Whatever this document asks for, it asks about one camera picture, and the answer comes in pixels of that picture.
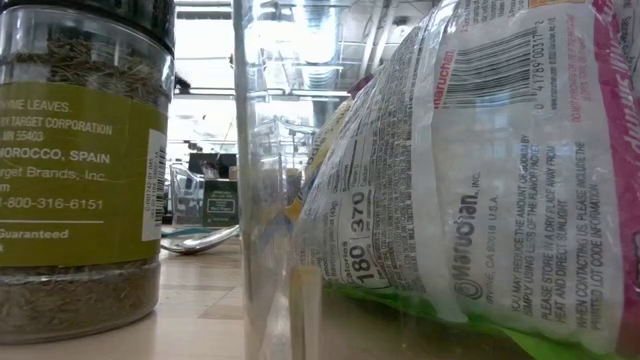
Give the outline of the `blue silver snack packet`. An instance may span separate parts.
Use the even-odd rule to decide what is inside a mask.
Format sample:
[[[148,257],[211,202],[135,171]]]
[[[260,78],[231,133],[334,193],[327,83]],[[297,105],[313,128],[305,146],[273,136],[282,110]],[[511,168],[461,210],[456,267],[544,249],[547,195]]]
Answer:
[[[373,74],[367,74],[366,76],[359,79],[354,85],[352,85],[347,93],[351,96],[352,99],[357,97],[357,94],[374,78]]]

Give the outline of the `silver metal spoon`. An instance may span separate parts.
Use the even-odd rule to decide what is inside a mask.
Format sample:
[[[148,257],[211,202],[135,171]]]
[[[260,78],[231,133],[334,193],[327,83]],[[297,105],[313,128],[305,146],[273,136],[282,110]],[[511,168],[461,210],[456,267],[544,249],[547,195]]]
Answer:
[[[205,229],[209,229],[212,232],[210,234],[197,234],[171,238],[161,237],[160,248],[174,254],[195,255],[214,249],[227,240],[238,237],[240,233],[239,225],[220,229]]]

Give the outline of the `teal plastic spoon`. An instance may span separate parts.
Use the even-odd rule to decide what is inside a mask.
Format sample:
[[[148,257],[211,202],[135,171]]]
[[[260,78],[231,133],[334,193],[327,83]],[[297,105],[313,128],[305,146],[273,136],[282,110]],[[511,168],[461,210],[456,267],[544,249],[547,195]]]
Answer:
[[[162,238],[171,238],[171,237],[180,237],[180,236],[191,236],[197,234],[210,234],[212,231],[205,228],[181,228],[178,230],[171,231],[162,231]]]

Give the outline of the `black lid thyme jar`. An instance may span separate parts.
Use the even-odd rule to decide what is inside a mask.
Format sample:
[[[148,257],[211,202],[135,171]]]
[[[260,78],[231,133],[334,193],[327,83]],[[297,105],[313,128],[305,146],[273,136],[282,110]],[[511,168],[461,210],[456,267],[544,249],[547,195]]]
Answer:
[[[159,296],[175,0],[0,0],[0,344]]]

